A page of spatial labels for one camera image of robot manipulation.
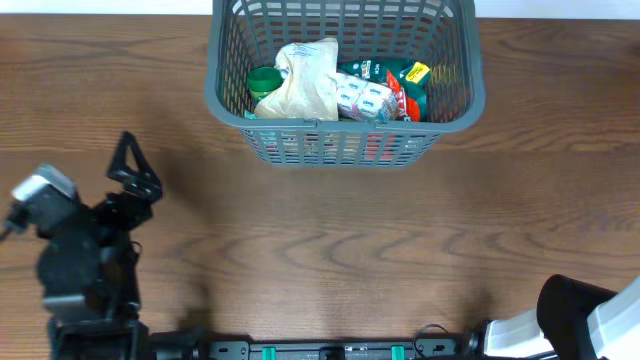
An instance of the white wall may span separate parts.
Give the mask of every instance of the white wall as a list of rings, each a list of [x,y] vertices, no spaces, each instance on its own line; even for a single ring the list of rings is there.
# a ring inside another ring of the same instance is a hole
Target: white wall
[[[211,14],[228,0],[0,0],[0,13]],[[640,19],[640,0],[475,0],[479,17]]]

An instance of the green tape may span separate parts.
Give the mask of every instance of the green tape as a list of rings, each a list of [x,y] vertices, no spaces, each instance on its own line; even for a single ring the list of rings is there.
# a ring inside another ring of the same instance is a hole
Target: green tape
[[[276,360],[276,348],[262,348],[262,360]]]
[[[391,347],[391,360],[404,360],[404,346],[396,345]]]

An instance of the wooden table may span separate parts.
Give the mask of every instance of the wooden table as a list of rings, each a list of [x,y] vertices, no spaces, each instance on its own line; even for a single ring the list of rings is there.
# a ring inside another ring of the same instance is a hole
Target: wooden table
[[[40,162],[100,201],[122,130],[164,182],[143,321],[255,339],[409,337],[640,271],[638,22],[481,20],[485,115],[403,170],[277,169],[208,112],[209,17],[1,16],[0,209]],[[0,246],[0,354],[45,358],[33,231]]]

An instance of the green lid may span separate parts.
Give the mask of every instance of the green lid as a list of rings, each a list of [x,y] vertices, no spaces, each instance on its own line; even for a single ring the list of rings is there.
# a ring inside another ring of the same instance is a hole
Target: green lid
[[[247,83],[252,91],[273,91],[282,85],[282,78],[278,69],[265,66],[252,70]]]

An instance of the gray laundry basket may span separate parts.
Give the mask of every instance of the gray laundry basket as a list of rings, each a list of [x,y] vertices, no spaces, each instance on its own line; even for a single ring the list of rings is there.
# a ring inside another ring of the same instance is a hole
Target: gray laundry basket
[[[339,61],[409,58],[432,69],[428,122],[249,120],[247,74],[291,42],[335,37]],[[402,167],[444,133],[471,126],[485,103],[472,0],[214,0],[205,96],[258,156],[280,166]]]

